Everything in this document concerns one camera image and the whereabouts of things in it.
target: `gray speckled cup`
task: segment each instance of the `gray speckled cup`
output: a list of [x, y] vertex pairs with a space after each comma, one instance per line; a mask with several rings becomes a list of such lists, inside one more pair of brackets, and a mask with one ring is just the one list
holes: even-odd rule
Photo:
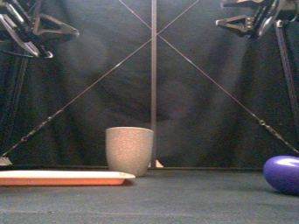
[[114, 172], [146, 175], [153, 158], [154, 131], [138, 127], [107, 129], [107, 165]]

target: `purple ball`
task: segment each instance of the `purple ball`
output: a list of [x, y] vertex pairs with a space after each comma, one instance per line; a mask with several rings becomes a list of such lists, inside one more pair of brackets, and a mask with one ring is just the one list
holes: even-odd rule
[[273, 157], [263, 170], [267, 183], [279, 192], [299, 195], [299, 157]]

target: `gray mat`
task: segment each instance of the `gray mat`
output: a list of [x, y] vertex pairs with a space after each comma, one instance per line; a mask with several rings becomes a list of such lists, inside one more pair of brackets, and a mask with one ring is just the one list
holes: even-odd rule
[[150, 171], [122, 186], [2, 187], [0, 223], [299, 223], [261, 172]]

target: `black backdrop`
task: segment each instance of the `black backdrop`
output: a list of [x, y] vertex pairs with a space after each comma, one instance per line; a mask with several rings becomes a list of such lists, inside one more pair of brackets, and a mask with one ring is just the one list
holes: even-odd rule
[[[43, 1], [42, 12], [77, 27], [81, 36], [51, 49], [50, 60], [15, 61], [2, 55], [2, 151], [105, 78], [12, 151], [15, 164], [107, 165], [106, 129], [151, 128], [154, 111], [155, 154], [165, 166], [257, 168], [275, 155], [294, 155], [243, 108], [297, 145], [274, 28], [259, 40], [221, 29], [218, 19], [253, 11], [222, 9], [217, 0], [158, 0], [157, 11], [158, 32], [169, 26], [157, 41], [154, 110], [153, 32], [146, 25], [153, 2]], [[290, 39], [297, 30], [293, 24]]]

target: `orange tray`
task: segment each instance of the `orange tray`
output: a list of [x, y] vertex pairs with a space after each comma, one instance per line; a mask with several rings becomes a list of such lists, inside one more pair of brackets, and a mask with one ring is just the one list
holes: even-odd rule
[[0, 171], [0, 186], [114, 186], [135, 177], [117, 171]]

